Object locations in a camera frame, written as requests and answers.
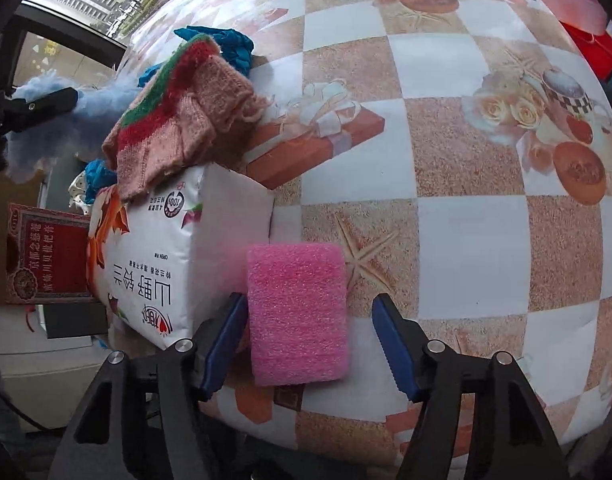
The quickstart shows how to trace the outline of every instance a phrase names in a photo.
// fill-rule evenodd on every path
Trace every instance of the checkered tablecloth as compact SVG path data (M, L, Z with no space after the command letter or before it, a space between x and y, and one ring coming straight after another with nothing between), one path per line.
M276 187L273 241L342 245L352 315L348 378L256 388L244 354L206 413L282 446L398 464L419 407L369 319L388 292L455 350L511 352L561 442L604 420L612 111L540 0L172 0L121 72L165 60L189 24L253 39L250 79L274 104L243 171ZM579 88L592 106L560 105ZM465 396L458 462L471 425Z

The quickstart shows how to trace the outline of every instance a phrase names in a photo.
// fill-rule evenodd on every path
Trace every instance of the knitted sock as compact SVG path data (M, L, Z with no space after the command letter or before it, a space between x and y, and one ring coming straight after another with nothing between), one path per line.
M249 132L267 105L209 36L181 45L102 145L117 171L120 198L133 199L183 167L207 162L217 134L241 135L235 123Z

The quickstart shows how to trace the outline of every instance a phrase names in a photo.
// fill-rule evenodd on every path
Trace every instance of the metal bolt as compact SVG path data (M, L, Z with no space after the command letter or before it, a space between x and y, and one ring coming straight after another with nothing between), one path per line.
M193 347L193 342L190 339L180 339L175 343L175 350L178 352L188 352Z
M117 363L121 363L124 360L124 352L121 350L115 350L114 352L110 352L108 355L108 362L112 365L116 365Z
M497 362L501 365L509 365L513 362L513 356L508 352L498 352L496 355Z
M439 339L431 339L426 347L433 354L441 354L444 350L446 350L446 345L439 341Z

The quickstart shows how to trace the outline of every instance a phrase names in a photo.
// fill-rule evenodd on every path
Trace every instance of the pink sponge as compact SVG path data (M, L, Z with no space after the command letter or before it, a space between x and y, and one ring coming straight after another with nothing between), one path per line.
M257 386L348 373L346 270L333 244L248 250L250 350Z

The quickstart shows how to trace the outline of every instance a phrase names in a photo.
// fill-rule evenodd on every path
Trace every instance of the green stripe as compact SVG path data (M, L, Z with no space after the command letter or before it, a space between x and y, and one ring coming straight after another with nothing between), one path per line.
M153 83L147 96L131 110L128 110L122 117L122 128L139 121L153 111L160 103L162 96L168 85L170 74L179 62L179 59L184 55L188 47L195 41L206 41L209 38L207 34L198 34L192 40L179 46L175 53L168 58L168 61L155 74L155 82Z

